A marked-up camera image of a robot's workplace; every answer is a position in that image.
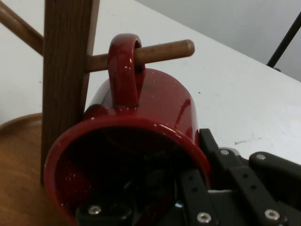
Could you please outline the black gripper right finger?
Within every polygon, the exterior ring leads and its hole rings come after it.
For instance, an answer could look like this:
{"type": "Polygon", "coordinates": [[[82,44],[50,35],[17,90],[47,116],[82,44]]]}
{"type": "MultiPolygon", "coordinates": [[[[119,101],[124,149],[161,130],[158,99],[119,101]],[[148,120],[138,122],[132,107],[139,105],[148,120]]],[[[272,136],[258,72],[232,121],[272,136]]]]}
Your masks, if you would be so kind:
{"type": "Polygon", "coordinates": [[[301,166],[255,152],[248,159],[217,145],[209,129],[199,130],[199,143],[211,166],[210,197],[222,226],[299,226],[301,166]]]}

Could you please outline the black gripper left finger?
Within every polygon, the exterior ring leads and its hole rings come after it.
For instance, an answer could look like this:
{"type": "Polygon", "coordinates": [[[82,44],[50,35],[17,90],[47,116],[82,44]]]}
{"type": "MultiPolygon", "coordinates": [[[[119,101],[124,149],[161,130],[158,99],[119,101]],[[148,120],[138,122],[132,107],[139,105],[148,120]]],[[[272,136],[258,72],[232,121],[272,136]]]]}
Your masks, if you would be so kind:
{"type": "Polygon", "coordinates": [[[198,169],[151,169],[122,187],[98,189],[75,214],[79,226],[217,226],[198,169]]]}

